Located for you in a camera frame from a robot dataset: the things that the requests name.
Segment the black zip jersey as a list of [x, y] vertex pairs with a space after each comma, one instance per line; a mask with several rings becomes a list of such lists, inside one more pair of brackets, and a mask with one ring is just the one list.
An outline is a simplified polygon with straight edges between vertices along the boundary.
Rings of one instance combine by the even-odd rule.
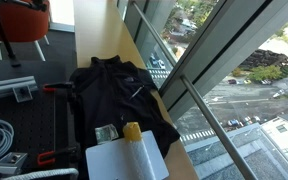
[[179, 140], [180, 134], [163, 119], [151, 94], [156, 85], [147, 70], [122, 61], [118, 55], [109, 59], [93, 57], [88, 67], [72, 73], [70, 81], [75, 90], [70, 102], [75, 137], [82, 150], [98, 144], [97, 128], [112, 124], [122, 135], [128, 122], [138, 123], [143, 131], [152, 131], [163, 156]]

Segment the dollar bill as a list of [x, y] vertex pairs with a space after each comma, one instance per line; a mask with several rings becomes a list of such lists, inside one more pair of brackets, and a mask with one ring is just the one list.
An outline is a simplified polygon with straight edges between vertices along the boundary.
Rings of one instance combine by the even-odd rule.
[[98, 144], [110, 142], [119, 137], [119, 134], [113, 124], [105, 125], [95, 129], [96, 140]]

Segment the metal window handrail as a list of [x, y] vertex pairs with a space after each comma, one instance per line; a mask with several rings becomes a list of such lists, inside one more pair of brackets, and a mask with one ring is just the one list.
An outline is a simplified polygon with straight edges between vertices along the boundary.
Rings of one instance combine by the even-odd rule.
[[[171, 52], [168, 50], [166, 45], [164, 44], [163, 40], [161, 39], [160, 35], [153, 27], [151, 22], [147, 19], [144, 12], [139, 8], [138, 3], [135, 0], [131, 0], [131, 4], [134, 6], [138, 14], [140, 15], [141, 19], [146, 24], [148, 30], [152, 34], [153, 38], [161, 48], [162, 52], [170, 62], [172, 66], [176, 65], [175, 59], [173, 58]], [[220, 123], [217, 121], [217, 118], [211, 112], [211, 110], [206, 105], [205, 101], [203, 100], [202, 96], [199, 94], [193, 83], [187, 78], [185, 74], [180, 76], [182, 83], [184, 84], [186, 90], [190, 93], [191, 97], [194, 99], [195, 103], [200, 108], [201, 112], [206, 117], [207, 122], [210, 124], [212, 129], [215, 131], [217, 137], [227, 150], [228, 154], [234, 161], [235, 165], [243, 175], [245, 179], [250, 178], [251, 180], [258, 180], [250, 166], [244, 160], [243, 156], [238, 152], [238, 149], [230, 139], [230, 137], [226, 134], [225, 130], [222, 128]]]

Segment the yellow capped white roll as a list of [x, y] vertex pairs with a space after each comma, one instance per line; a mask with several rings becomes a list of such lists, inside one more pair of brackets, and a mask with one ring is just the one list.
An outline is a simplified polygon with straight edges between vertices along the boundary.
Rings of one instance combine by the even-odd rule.
[[139, 124], [128, 122], [123, 127], [123, 134], [138, 180], [156, 180]]

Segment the upper black orange clamp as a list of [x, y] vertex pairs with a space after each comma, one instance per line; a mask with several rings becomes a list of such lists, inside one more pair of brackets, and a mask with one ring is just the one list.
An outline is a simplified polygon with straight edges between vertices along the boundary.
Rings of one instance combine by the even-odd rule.
[[65, 89], [67, 91], [72, 91], [74, 89], [74, 84], [72, 82], [59, 82], [43, 85], [43, 90], [45, 92], [55, 92], [57, 89]]

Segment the black orange clamp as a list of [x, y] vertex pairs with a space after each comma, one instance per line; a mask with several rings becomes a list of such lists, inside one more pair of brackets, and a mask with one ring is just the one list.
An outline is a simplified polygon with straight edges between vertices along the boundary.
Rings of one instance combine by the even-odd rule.
[[74, 84], [72, 82], [59, 82], [43, 85], [43, 90], [45, 92], [55, 92], [57, 89], [65, 89], [67, 91], [72, 91], [74, 89]]
[[39, 166], [51, 165], [56, 162], [56, 159], [63, 155], [74, 155], [78, 151], [77, 146], [66, 147], [60, 150], [43, 152], [37, 155], [37, 164]]

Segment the lower black orange clamp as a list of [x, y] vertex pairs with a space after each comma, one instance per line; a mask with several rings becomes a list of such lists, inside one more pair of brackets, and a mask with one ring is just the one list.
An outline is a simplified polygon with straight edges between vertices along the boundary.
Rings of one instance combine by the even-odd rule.
[[78, 151], [77, 146], [66, 147], [60, 150], [43, 152], [37, 155], [37, 164], [39, 166], [51, 165], [56, 162], [56, 159], [63, 155], [74, 155]]

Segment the black tripod leg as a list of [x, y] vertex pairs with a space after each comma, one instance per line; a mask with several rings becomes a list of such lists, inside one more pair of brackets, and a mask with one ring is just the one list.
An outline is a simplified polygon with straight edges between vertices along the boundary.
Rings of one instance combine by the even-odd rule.
[[14, 54], [12, 47], [11, 47], [11, 45], [10, 45], [6, 35], [5, 35], [1, 21], [0, 21], [0, 37], [2, 38], [4, 46], [8, 52], [8, 57], [10, 58], [10, 65], [12, 67], [20, 67], [21, 63], [16, 59], [16, 55]]

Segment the orange chair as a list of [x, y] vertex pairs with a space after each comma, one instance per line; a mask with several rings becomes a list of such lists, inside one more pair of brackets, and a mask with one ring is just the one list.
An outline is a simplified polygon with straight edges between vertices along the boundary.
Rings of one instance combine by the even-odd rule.
[[10, 45], [33, 42], [42, 61], [45, 57], [38, 41], [49, 29], [49, 5], [49, 0], [0, 0], [0, 21]]

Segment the aluminium rail with bracket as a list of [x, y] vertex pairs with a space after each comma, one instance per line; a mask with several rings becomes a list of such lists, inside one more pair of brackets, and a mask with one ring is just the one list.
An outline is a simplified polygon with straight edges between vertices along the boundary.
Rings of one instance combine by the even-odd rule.
[[14, 96], [18, 103], [32, 100], [32, 92], [37, 90], [38, 86], [33, 76], [0, 81], [0, 98]]

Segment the lower aluminium bracket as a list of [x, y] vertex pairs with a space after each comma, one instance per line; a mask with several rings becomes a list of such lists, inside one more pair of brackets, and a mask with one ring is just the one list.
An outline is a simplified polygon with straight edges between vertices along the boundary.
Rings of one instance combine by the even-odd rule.
[[0, 159], [0, 173], [5, 175], [17, 175], [27, 158], [27, 153], [10, 152]]

